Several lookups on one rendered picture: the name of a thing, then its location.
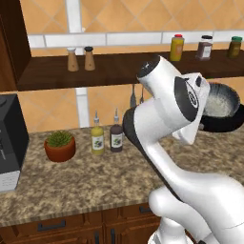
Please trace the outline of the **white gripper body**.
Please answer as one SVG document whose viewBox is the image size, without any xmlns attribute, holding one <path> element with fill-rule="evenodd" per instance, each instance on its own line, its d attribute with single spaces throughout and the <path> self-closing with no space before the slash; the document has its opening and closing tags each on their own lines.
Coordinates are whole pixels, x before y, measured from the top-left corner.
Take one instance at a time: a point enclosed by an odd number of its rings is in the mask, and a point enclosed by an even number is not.
<svg viewBox="0 0 244 244">
<path fill-rule="evenodd" d="M 190 125 L 172 133 L 172 136 L 183 144 L 192 145 L 197 131 L 202 130 L 204 125 L 191 123 Z"/>
</svg>

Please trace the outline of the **grey metal pot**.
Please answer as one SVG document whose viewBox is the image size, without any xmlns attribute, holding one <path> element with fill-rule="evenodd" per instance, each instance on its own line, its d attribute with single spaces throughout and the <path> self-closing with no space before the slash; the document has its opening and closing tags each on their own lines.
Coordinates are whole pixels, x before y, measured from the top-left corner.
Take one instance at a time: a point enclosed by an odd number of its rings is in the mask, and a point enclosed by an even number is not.
<svg viewBox="0 0 244 244">
<path fill-rule="evenodd" d="M 210 93 L 203 114 L 211 117 L 232 117 L 239 109 L 240 98 L 231 87 L 211 83 Z"/>
</svg>

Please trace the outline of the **dark sauce bottle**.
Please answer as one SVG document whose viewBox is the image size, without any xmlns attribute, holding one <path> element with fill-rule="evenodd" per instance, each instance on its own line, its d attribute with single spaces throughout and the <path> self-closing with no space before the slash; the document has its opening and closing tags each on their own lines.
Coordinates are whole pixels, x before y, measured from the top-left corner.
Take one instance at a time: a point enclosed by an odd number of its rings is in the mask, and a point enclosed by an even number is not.
<svg viewBox="0 0 244 244">
<path fill-rule="evenodd" d="M 123 150 L 123 129 L 119 125 L 118 112 L 114 115 L 114 124 L 110 129 L 110 146 L 113 153 L 120 153 Z"/>
</svg>

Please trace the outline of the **yellow bottle with red cap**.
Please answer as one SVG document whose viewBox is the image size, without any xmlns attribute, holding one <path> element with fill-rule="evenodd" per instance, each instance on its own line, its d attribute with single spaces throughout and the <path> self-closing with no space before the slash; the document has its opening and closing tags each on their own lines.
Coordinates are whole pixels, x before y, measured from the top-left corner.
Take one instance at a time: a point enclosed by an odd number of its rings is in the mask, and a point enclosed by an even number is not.
<svg viewBox="0 0 244 244">
<path fill-rule="evenodd" d="M 172 38 L 170 60 L 179 61 L 181 59 L 182 51 L 184 46 L 184 38 L 181 34 L 176 34 Z"/>
</svg>

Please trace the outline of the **brown jar with black cap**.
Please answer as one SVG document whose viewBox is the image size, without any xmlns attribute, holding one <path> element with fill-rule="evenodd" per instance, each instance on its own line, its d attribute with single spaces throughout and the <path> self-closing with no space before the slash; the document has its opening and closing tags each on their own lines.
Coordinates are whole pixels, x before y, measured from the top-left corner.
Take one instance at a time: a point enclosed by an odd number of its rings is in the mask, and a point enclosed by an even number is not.
<svg viewBox="0 0 244 244">
<path fill-rule="evenodd" d="M 199 60 L 209 60 L 213 46 L 213 37 L 211 35 L 202 35 L 198 44 L 196 58 Z"/>
</svg>

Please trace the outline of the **yellow oil bottle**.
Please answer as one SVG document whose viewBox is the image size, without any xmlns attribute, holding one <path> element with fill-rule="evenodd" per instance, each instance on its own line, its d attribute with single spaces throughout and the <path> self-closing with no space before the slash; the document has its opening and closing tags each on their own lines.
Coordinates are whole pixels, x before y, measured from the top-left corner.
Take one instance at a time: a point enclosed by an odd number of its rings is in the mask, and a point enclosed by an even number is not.
<svg viewBox="0 0 244 244">
<path fill-rule="evenodd" d="M 99 126 L 98 114 L 95 115 L 94 127 L 91 129 L 91 152 L 95 155 L 104 153 L 104 130 Z"/>
</svg>

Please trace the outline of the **green jar with green cap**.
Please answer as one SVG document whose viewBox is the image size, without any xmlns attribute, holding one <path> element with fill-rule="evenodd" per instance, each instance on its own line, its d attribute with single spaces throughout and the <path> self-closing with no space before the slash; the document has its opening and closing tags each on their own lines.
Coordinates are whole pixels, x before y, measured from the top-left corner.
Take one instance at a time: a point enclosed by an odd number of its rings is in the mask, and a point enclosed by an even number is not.
<svg viewBox="0 0 244 244">
<path fill-rule="evenodd" d="M 229 58 L 236 58 L 239 55 L 242 38 L 240 36 L 233 36 L 230 46 L 228 48 L 227 56 Z"/>
</svg>

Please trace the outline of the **brown wooden cupboard door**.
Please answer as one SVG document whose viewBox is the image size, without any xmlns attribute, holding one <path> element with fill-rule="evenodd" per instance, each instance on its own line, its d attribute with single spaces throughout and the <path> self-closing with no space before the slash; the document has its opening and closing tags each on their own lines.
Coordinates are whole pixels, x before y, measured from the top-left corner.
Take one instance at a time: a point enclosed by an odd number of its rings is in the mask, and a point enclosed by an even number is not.
<svg viewBox="0 0 244 244">
<path fill-rule="evenodd" d="M 99 232 L 99 244 L 104 244 L 101 228 L 69 232 L 55 236 L 48 244 L 95 244 L 94 233 Z"/>
<path fill-rule="evenodd" d="M 115 244 L 148 244 L 151 235 L 157 230 L 160 219 L 145 217 L 106 224 L 105 243 L 111 244 L 111 229 L 115 230 Z"/>
</svg>

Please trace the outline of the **black-capped wooden pepper shaker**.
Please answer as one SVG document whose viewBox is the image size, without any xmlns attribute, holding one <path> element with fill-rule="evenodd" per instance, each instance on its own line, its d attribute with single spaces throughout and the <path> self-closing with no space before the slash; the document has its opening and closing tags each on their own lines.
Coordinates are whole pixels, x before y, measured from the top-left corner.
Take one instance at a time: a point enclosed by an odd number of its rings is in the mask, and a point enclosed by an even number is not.
<svg viewBox="0 0 244 244">
<path fill-rule="evenodd" d="M 93 47 L 87 46 L 85 48 L 85 70 L 86 71 L 95 70 L 95 64 L 94 64 L 92 51 L 93 51 Z"/>
</svg>

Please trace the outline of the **green plant in terracotta pot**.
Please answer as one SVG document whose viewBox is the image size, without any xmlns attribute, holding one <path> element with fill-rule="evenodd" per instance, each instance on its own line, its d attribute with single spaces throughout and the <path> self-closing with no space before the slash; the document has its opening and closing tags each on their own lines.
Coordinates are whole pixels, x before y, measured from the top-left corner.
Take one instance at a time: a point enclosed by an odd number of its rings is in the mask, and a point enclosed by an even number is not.
<svg viewBox="0 0 244 244">
<path fill-rule="evenodd" d="M 53 132 L 45 140 L 44 148 L 50 161 L 65 162 L 75 155 L 75 139 L 70 132 Z"/>
</svg>

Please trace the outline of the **white-capped wooden salt shaker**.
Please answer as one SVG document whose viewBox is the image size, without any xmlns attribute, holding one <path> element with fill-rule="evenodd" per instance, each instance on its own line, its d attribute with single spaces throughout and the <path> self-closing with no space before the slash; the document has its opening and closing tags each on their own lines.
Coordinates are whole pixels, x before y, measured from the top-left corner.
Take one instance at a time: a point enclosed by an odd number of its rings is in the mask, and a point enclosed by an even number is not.
<svg viewBox="0 0 244 244">
<path fill-rule="evenodd" d="M 68 51 L 68 71 L 78 71 L 78 62 L 75 54 L 75 48 L 67 48 Z"/>
</svg>

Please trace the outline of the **wide brown wooden drawer front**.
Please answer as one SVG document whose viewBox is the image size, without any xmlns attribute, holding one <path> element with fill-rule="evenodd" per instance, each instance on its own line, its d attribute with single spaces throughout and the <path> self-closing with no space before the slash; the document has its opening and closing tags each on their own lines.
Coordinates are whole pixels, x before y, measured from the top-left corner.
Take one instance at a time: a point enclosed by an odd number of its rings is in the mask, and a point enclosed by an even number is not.
<svg viewBox="0 0 244 244">
<path fill-rule="evenodd" d="M 47 226 L 58 224 L 62 219 L 66 220 L 65 228 L 37 232 L 38 223 Z M 57 235 L 97 228 L 101 228 L 103 231 L 100 212 L 62 216 L 54 219 L 1 227 L 0 244 L 48 244 L 48 241 Z"/>
</svg>

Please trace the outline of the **black and grey appliance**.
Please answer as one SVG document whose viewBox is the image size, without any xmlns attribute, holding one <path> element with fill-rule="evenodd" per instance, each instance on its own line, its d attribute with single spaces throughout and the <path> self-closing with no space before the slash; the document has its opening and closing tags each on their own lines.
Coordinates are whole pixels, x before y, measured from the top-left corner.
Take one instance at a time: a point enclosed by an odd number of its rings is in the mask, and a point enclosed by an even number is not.
<svg viewBox="0 0 244 244">
<path fill-rule="evenodd" d="M 17 94 L 1 94 L 0 193 L 16 189 L 29 140 Z"/>
</svg>

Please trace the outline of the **dark wooden wall shelf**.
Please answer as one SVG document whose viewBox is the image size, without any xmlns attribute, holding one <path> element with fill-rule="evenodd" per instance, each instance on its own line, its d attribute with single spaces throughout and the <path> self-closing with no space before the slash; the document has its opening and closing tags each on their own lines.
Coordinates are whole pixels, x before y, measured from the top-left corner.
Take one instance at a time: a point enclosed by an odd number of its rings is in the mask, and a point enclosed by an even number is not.
<svg viewBox="0 0 244 244">
<path fill-rule="evenodd" d="M 67 89 L 78 87 L 136 84 L 136 74 L 146 61 L 163 52 L 95 54 L 94 71 L 85 71 L 85 56 L 78 55 L 79 71 L 68 71 L 67 56 L 33 57 L 17 83 L 19 91 Z M 213 50 L 211 59 L 199 61 L 195 51 L 184 51 L 181 60 L 173 65 L 183 74 L 200 72 L 205 78 L 244 76 L 244 51 L 236 58 L 228 58 L 226 50 Z"/>
</svg>

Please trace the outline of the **dark wooden wall cabinet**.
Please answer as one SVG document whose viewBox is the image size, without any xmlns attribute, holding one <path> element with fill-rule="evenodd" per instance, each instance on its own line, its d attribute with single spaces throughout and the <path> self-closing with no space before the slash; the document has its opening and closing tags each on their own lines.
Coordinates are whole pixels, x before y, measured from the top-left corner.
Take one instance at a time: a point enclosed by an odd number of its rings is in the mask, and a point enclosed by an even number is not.
<svg viewBox="0 0 244 244">
<path fill-rule="evenodd" d="M 17 90 L 31 60 L 20 0 L 0 0 L 0 92 Z"/>
</svg>

